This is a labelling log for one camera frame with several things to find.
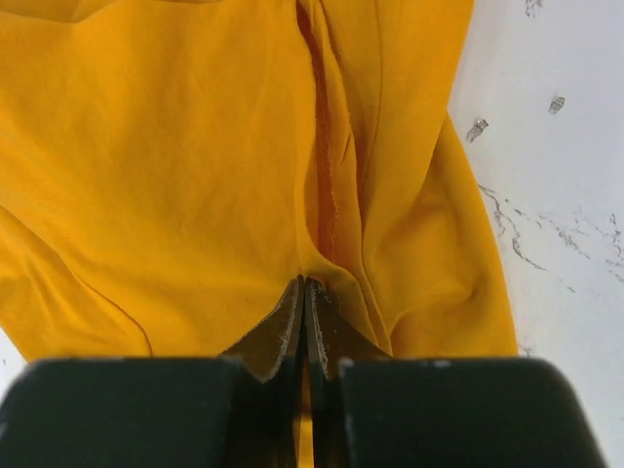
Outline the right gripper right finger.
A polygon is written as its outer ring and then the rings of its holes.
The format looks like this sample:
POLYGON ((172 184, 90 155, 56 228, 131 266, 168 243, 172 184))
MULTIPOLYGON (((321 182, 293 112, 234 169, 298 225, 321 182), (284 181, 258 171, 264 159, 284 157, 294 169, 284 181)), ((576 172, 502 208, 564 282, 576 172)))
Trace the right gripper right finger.
POLYGON ((384 361, 390 356, 338 312, 337 300, 312 278, 305 280, 304 318, 310 382, 313 453, 317 467, 348 467, 339 363, 384 361))

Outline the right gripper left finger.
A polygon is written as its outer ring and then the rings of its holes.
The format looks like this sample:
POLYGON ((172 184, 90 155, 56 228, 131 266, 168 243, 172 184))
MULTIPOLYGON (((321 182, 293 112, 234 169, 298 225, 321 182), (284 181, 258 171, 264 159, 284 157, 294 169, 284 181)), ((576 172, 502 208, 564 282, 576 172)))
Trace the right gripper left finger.
POLYGON ((221 354, 241 366, 228 424, 227 467, 295 467, 299 445, 304 280, 221 354))

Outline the yellow t shirt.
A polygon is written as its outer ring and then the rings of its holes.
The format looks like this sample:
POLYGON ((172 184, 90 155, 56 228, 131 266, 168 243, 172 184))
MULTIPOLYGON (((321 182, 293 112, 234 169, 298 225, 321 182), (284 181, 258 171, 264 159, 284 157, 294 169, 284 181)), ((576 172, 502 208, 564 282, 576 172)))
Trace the yellow t shirt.
POLYGON ((449 116, 469 1, 5 1, 5 467, 227 467, 288 283, 403 358, 512 356, 449 116))

